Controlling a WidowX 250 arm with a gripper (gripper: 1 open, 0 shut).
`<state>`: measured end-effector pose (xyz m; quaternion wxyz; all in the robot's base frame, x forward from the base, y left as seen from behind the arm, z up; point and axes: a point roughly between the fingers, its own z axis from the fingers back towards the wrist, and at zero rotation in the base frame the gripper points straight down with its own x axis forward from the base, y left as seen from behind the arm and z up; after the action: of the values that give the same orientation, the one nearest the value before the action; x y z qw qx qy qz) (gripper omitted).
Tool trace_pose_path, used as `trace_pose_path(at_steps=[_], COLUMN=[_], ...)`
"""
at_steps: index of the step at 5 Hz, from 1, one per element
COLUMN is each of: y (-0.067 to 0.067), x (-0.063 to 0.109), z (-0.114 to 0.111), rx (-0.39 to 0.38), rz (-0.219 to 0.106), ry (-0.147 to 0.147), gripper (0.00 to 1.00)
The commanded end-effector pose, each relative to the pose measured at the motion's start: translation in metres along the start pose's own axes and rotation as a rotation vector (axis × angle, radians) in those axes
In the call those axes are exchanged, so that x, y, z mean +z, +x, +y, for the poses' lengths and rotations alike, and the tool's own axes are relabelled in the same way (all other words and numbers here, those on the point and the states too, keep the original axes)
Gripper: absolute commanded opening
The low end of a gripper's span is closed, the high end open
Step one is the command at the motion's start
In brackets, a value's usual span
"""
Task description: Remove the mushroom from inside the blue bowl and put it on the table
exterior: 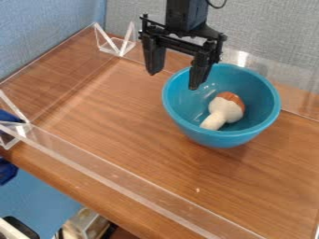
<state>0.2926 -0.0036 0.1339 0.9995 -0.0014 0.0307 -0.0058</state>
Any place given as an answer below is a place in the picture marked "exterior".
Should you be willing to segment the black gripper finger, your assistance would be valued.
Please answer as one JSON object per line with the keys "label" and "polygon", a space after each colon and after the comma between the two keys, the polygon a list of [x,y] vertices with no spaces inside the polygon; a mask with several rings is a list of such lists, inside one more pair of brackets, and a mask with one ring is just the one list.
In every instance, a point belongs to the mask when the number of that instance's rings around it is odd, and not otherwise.
{"label": "black gripper finger", "polygon": [[154,76],[164,67],[166,47],[160,45],[156,38],[148,36],[142,39],[142,46],[146,69]]}
{"label": "black gripper finger", "polygon": [[188,88],[194,91],[200,84],[206,81],[207,75],[211,70],[211,58],[208,52],[198,52],[192,61],[190,69],[190,84]]}

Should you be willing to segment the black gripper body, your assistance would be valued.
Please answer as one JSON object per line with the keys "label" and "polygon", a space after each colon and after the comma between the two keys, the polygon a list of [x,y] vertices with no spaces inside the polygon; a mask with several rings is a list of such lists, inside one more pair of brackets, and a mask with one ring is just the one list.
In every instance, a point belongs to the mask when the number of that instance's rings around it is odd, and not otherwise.
{"label": "black gripper body", "polygon": [[140,16],[140,42],[144,37],[156,38],[159,44],[166,49],[172,49],[195,57],[198,52],[208,52],[211,63],[219,63],[223,48],[223,42],[227,36],[202,23],[190,31],[172,30],[148,19],[148,15]]}

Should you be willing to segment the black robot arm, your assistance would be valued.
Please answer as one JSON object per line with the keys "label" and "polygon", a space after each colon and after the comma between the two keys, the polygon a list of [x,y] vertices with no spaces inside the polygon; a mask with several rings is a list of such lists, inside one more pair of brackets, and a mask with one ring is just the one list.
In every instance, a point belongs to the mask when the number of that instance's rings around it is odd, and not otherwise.
{"label": "black robot arm", "polygon": [[227,36],[207,25],[210,0],[167,0],[164,23],[140,15],[139,39],[147,72],[151,76],[164,67],[166,50],[192,55],[188,89],[196,90],[206,82],[212,66],[220,61]]}

